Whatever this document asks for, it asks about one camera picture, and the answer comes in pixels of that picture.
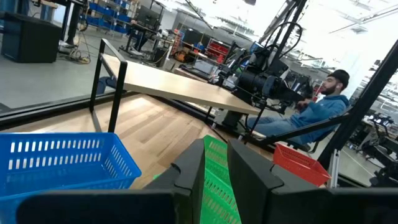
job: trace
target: chair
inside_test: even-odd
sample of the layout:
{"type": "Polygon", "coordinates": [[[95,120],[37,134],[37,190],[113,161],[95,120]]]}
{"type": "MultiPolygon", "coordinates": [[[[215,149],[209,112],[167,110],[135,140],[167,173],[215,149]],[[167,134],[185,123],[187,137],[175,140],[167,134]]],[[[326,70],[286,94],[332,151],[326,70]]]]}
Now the chair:
{"type": "Polygon", "coordinates": [[[291,140],[283,140],[283,142],[287,143],[287,146],[292,146],[294,149],[300,149],[301,151],[307,152],[307,153],[314,153],[317,150],[318,144],[320,141],[324,140],[330,133],[332,133],[334,129],[327,131],[323,133],[319,138],[315,140],[315,145],[313,149],[311,150],[311,146],[309,144],[299,144],[297,142],[291,141],[291,140]]]}

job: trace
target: beard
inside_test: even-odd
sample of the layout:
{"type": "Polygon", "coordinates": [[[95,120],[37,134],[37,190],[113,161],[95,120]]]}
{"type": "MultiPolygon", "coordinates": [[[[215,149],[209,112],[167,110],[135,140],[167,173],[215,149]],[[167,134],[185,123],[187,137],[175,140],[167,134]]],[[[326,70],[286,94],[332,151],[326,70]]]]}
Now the beard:
{"type": "Polygon", "coordinates": [[[327,96],[327,95],[334,93],[335,90],[336,90],[336,85],[322,90],[321,93],[327,96]]]}

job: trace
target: wooden floor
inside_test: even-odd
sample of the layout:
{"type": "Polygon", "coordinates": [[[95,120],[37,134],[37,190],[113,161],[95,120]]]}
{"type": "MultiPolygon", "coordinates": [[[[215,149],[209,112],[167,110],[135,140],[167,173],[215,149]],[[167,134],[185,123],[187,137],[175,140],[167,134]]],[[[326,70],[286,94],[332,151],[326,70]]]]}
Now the wooden floor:
{"type": "MultiPolygon", "coordinates": [[[[108,129],[111,102],[96,106],[102,130],[108,129]]],[[[90,132],[95,131],[88,109],[25,124],[3,132],[90,132]]],[[[115,133],[130,152],[142,176],[132,185],[141,189],[153,176],[170,166],[193,140],[209,134],[217,135],[202,121],[147,95],[123,98],[119,108],[115,133]]],[[[231,138],[221,133],[225,139],[231,138]]],[[[272,154],[256,146],[249,147],[262,156],[272,154]]]]}

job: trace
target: blue hoodie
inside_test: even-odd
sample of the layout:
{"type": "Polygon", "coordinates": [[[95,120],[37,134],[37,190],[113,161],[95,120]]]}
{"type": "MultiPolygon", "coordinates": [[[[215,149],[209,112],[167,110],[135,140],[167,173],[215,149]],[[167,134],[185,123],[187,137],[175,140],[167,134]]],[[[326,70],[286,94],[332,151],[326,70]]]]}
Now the blue hoodie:
{"type": "MultiPolygon", "coordinates": [[[[340,115],[345,111],[349,102],[345,95],[326,96],[318,103],[310,102],[308,107],[300,114],[295,114],[290,117],[292,123],[298,127],[304,127],[319,121],[326,120],[332,116],[340,115]]],[[[304,144],[314,142],[323,133],[332,130],[336,126],[323,128],[318,131],[313,131],[308,134],[301,135],[301,140],[304,144]]]]}

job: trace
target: floor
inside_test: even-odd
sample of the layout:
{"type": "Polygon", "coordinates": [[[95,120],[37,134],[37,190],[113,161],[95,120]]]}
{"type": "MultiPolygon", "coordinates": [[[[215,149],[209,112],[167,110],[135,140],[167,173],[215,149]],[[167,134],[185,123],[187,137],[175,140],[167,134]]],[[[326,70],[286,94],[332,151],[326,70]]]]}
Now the floor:
{"type": "MultiPolygon", "coordinates": [[[[83,54],[86,54],[87,52],[83,52],[83,50],[87,50],[84,42],[89,44],[88,47],[92,59],[92,62],[89,65],[77,65],[65,60],[57,60],[55,63],[48,64],[14,63],[0,56],[0,113],[7,111],[10,108],[13,109],[22,106],[89,95],[93,84],[96,56],[98,54],[98,47],[100,46],[101,38],[108,39],[116,48],[121,45],[125,45],[127,38],[125,36],[113,37],[109,34],[100,33],[94,29],[88,29],[85,32],[85,38],[86,40],[81,37],[82,43],[80,44],[79,49],[82,50],[83,54]]],[[[152,43],[148,41],[143,49],[151,48],[152,43]]],[[[172,62],[166,63],[165,69],[170,70],[172,65],[172,62]]],[[[101,76],[108,76],[104,69],[101,71],[101,76]]],[[[287,111],[285,116],[290,116],[292,113],[292,110],[287,111]]],[[[175,114],[167,114],[167,116],[174,118],[175,114]]],[[[263,116],[279,115],[272,111],[265,111],[263,116]]],[[[326,138],[322,141],[319,144],[317,152],[310,156],[316,159],[322,149],[327,145],[328,140],[329,138],[326,138]]],[[[347,147],[343,149],[341,153],[340,173],[362,182],[365,185],[369,185],[369,178],[372,177],[374,175],[373,172],[378,169],[379,168],[374,164],[365,161],[362,155],[356,154],[353,150],[348,149],[347,147]]]]}
{"type": "MultiPolygon", "coordinates": [[[[111,102],[98,105],[96,113],[102,129],[109,123],[111,102]]],[[[4,132],[87,132],[95,131],[88,109],[25,124],[4,132]]],[[[141,189],[166,170],[195,139],[217,135],[204,122],[147,95],[123,98],[115,133],[142,171],[131,186],[141,189]]],[[[231,138],[221,133],[224,138],[231,138]]],[[[262,156],[272,154],[248,145],[262,156]]]]}

